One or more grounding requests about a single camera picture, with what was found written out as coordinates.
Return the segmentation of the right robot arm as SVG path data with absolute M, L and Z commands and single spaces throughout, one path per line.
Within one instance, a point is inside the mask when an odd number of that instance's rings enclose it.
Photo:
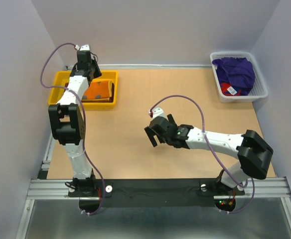
M 249 178 L 266 179 L 274 152 L 253 130 L 244 134 L 203 131 L 192 125 L 177 125 L 172 115 L 154 117 L 145 132 L 154 147 L 166 143 L 175 148 L 204 149 L 213 155 L 222 153 L 237 159 L 233 166 L 223 167 L 217 177 L 215 188 L 220 194 L 227 194 Z

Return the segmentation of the purple towel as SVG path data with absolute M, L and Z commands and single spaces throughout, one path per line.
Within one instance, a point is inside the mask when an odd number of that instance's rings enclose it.
M 241 89 L 240 96 L 247 96 L 253 88 L 255 73 L 253 65 L 246 58 L 224 57 L 212 61 L 217 66 L 219 84 L 225 82 Z

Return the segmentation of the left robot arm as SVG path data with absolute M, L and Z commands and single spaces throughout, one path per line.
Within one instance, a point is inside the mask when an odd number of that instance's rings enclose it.
M 89 45 L 76 46 L 77 63 L 70 73 L 67 89 L 60 100 L 48 107 L 52 136 L 67 152 L 73 179 L 66 182 L 71 197 L 96 194 L 95 176 L 84 149 L 86 125 L 81 114 L 81 100 L 91 81 L 101 76 Z

